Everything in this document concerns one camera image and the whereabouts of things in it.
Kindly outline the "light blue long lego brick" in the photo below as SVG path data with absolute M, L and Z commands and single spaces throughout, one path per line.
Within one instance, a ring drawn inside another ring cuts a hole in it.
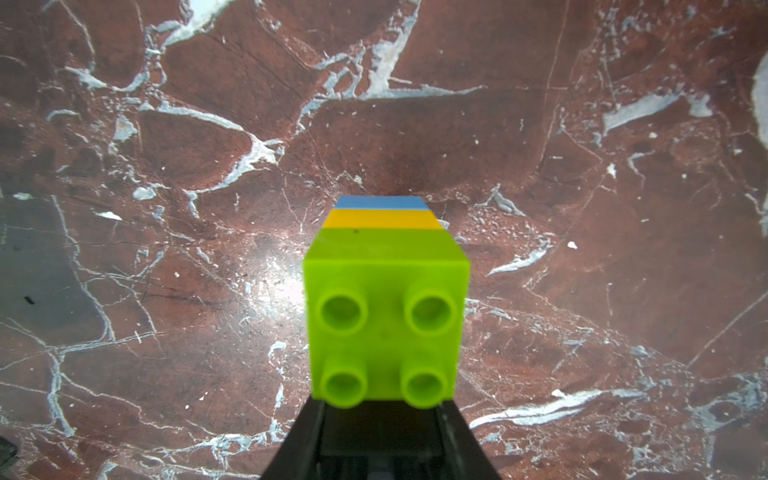
M 418 196 L 341 196 L 336 210 L 428 210 Z

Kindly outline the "green yellow lego brick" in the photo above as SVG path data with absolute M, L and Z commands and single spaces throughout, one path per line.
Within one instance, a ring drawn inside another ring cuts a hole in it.
M 452 399 L 470 261 L 431 210 L 332 210 L 303 280 L 313 398 Z

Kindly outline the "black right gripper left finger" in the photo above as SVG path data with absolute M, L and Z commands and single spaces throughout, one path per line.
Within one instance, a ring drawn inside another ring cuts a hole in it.
M 317 465 L 326 404 L 309 397 L 261 480 L 319 479 Z

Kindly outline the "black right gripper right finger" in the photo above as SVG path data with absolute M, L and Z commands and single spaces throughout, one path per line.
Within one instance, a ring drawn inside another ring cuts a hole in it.
M 453 401 L 436 408 L 436 419 L 443 446 L 441 479 L 501 479 Z

